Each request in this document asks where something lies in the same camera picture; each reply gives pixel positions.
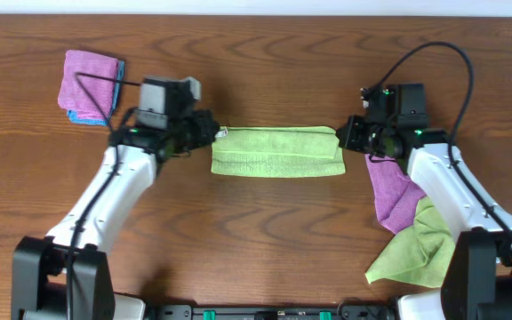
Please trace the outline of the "light green microfiber cloth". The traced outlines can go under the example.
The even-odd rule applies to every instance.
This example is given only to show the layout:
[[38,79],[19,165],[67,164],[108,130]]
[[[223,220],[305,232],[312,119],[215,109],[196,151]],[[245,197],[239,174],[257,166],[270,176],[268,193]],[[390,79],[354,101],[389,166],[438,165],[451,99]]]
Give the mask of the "light green microfiber cloth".
[[346,172],[335,130],[327,126],[227,127],[212,144],[214,174],[313,178]]

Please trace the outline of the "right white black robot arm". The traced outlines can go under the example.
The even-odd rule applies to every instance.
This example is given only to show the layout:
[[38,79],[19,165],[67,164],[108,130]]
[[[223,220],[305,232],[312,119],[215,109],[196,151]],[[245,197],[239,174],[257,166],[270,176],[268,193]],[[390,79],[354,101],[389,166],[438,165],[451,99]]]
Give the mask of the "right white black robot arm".
[[442,129],[428,126],[422,84],[363,88],[365,114],[336,132],[340,146],[390,160],[433,202],[455,241],[437,291],[396,301],[396,319],[512,319],[512,215],[477,181]]

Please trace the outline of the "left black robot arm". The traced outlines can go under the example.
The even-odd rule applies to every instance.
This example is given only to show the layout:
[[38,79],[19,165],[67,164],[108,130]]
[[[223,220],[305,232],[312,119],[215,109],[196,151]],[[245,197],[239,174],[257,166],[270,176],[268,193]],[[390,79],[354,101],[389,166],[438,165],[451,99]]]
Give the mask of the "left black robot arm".
[[173,157],[211,145],[220,129],[197,110],[193,77],[147,76],[118,126],[96,175],[43,238],[25,236],[12,257],[13,319],[142,319],[147,305],[113,290],[108,253],[142,194]]

